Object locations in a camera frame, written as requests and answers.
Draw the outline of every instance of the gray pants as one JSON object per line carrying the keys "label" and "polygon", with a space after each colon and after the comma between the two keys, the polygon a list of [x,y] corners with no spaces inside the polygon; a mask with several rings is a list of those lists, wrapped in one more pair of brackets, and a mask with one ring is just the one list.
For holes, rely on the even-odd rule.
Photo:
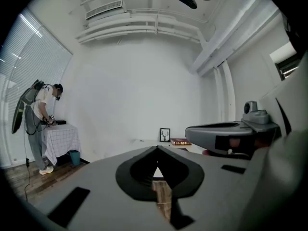
{"label": "gray pants", "polygon": [[45,170],[46,165],[42,158],[42,134],[37,132],[42,130],[42,125],[40,123],[41,120],[33,113],[33,110],[29,105],[26,107],[25,118],[28,133],[33,134],[35,132],[33,135],[28,134],[31,151],[35,162],[40,170]]}

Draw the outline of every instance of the black hair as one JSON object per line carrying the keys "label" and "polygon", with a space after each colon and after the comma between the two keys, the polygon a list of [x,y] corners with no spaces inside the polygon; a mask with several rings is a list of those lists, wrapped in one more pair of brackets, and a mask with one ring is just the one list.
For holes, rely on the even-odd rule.
{"label": "black hair", "polygon": [[57,89],[60,89],[60,91],[63,93],[63,86],[61,84],[54,84],[53,86]]}

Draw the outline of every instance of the picture frame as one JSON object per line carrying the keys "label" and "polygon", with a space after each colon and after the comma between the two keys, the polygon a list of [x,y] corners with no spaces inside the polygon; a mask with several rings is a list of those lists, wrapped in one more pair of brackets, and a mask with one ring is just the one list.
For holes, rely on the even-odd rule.
{"label": "picture frame", "polygon": [[159,141],[160,142],[170,142],[170,129],[169,128],[160,128]]}

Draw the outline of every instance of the red book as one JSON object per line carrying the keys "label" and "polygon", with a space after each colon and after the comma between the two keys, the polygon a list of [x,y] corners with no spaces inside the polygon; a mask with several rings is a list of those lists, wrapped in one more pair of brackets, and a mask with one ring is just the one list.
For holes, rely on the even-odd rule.
{"label": "red book", "polygon": [[171,144],[173,145],[191,145],[187,139],[170,139]]}

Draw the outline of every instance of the air vent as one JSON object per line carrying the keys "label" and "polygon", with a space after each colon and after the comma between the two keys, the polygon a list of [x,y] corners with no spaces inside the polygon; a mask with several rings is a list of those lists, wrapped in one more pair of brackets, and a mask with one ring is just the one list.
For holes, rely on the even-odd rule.
{"label": "air vent", "polygon": [[103,12],[112,10],[112,9],[117,9],[117,8],[122,8],[123,7],[123,0],[119,0],[119,1],[114,1],[108,4],[105,4],[103,6],[100,6],[94,10],[91,10],[89,12],[86,13],[86,20],[89,20],[91,17],[94,17],[98,14],[101,14]]}

